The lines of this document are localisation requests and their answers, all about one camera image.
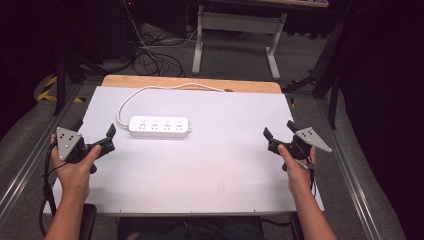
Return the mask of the person's left hand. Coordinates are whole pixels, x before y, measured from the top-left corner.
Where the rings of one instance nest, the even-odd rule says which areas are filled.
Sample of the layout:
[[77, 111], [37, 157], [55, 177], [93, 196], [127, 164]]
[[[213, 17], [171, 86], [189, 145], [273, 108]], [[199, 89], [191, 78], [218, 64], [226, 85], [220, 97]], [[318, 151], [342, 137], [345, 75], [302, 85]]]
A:
[[59, 159], [58, 148], [53, 148], [51, 159], [62, 186], [62, 202], [85, 202], [90, 192], [90, 169], [99, 157], [100, 152], [101, 147], [95, 145], [81, 162], [77, 164], [66, 164]]

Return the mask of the person's right hand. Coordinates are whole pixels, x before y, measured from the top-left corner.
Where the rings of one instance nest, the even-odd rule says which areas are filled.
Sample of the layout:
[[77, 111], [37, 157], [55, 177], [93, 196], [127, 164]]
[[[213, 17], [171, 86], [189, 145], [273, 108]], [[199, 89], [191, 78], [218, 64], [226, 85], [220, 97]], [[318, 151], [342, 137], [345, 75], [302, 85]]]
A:
[[310, 171], [304, 169], [283, 145], [278, 146], [278, 151], [287, 166], [288, 186], [292, 195], [295, 197], [311, 195]]

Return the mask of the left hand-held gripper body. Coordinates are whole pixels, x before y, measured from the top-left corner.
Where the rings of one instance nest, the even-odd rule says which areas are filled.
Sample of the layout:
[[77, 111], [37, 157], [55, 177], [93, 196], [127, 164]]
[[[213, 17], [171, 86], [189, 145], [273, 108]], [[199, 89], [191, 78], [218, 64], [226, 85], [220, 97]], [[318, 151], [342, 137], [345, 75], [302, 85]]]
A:
[[115, 150], [113, 138], [107, 136], [95, 143], [86, 144], [81, 133], [58, 127], [56, 130], [59, 160], [63, 164], [77, 164], [81, 162], [92, 150], [99, 145], [101, 151], [99, 158]]

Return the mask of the person's legs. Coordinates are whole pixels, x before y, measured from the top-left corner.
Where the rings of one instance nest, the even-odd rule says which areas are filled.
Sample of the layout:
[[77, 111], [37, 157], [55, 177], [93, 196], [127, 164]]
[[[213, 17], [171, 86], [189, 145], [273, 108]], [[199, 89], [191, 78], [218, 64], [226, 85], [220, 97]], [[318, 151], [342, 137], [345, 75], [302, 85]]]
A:
[[259, 217], [121, 218], [119, 240], [266, 240]]

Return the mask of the white power strip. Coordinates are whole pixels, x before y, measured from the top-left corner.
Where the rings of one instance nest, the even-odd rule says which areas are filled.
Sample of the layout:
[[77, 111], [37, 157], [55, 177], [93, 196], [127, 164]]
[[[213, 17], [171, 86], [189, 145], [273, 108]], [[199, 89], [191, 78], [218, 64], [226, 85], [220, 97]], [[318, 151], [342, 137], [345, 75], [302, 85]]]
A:
[[133, 116], [128, 129], [133, 137], [149, 138], [185, 138], [191, 132], [184, 117]]

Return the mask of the white metal desk frame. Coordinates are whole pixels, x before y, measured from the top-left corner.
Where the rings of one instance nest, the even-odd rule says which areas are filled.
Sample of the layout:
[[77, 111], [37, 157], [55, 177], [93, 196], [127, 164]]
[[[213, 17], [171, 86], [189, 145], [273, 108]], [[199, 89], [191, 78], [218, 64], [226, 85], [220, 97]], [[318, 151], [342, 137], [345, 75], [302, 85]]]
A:
[[264, 49], [270, 72], [274, 80], [281, 78], [275, 59], [275, 51], [282, 35], [287, 15], [279, 17], [259, 17], [249, 15], [234, 15], [224, 13], [211, 13], [205, 11], [200, 5], [197, 11], [197, 39], [194, 49], [194, 57], [191, 72], [194, 75], [200, 73], [202, 59], [202, 33], [207, 30], [239, 31], [249, 33], [272, 34], [272, 44]]

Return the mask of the white board sheet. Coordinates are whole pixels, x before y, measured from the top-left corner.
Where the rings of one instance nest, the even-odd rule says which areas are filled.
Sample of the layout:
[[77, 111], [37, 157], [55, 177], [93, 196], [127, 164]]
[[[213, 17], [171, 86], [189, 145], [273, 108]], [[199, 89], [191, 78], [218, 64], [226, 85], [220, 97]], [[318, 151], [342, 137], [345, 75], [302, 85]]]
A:
[[[133, 116], [189, 120], [182, 139], [133, 137]], [[99, 87], [80, 129], [88, 143], [117, 132], [115, 150], [96, 162], [88, 200], [109, 216], [261, 215], [295, 205], [267, 127], [283, 142], [293, 134], [282, 94]]]

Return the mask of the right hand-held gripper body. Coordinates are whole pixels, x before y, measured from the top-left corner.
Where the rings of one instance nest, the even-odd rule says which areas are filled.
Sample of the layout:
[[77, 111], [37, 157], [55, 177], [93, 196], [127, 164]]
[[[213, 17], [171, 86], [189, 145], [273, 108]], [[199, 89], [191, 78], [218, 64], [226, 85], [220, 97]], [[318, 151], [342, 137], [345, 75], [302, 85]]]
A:
[[310, 160], [310, 150], [312, 147], [326, 152], [332, 151], [328, 144], [312, 127], [299, 129], [299, 131], [293, 135], [290, 143], [285, 143], [274, 138], [272, 142], [268, 142], [268, 150], [279, 155], [279, 145], [284, 145], [291, 156], [306, 170], [313, 170], [315, 167]]

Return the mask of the black metal stand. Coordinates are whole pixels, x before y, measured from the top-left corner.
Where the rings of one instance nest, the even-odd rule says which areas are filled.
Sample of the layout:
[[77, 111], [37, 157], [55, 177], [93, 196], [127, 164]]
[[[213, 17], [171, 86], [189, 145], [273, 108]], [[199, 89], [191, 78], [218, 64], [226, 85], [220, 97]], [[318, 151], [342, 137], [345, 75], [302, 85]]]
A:
[[84, 7], [85, 1], [47, 0], [54, 17], [52, 24], [57, 45], [58, 82], [55, 115], [61, 113], [67, 103], [66, 77], [69, 77], [73, 84], [83, 84], [85, 77], [82, 65], [97, 75], [109, 74], [100, 67], [102, 60], [94, 32], [90, 27], [88, 12]]
[[289, 84], [287, 87], [282, 88], [283, 93], [291, 93], [298, 90], [307, 84], [316, 83], [312, 91], [314, 99], [323, 99], [327, 93], [330, 93], [330, 103], [327, 110], [327, 119], [332, 129], [336, 128], [336, 108], [339, 94], [340, 83], [336, 73], [336, 49], [342, 34], [346, 20], [340, 18], [324, 46], [314, 69], [310, 75], [298, 82]]

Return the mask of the aluminium rail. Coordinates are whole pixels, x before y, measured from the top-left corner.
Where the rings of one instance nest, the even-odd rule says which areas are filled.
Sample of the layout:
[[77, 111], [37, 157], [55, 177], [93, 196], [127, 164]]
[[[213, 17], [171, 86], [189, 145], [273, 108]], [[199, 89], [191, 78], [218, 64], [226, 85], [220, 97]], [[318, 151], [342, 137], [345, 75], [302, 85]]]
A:
[[67, 88], [65, 103], [57, 114], [56, 102], [38, 102], [0, 141], [0, 221], [14, 208], [39, 162], [45, 157], [50, 135], [65, 118], [81, 88], [81, 84]]
[[323, 100], [317, 100], [316, 105], [318, 111], [320, 112], [321, 118], [326, 125], [327, 131], [329, 132], [333, 144], [333, 153], [337, 156], [341, 174], [345, 180], [347, 189], [366, 234], [367, 240], [382, 240], [362, 186], [360, 185], [356, 173], [348, 161], [345, 151], [341, 145], [338, 132], [330, 125], [330, 121], [327, 117], [326, 104]]

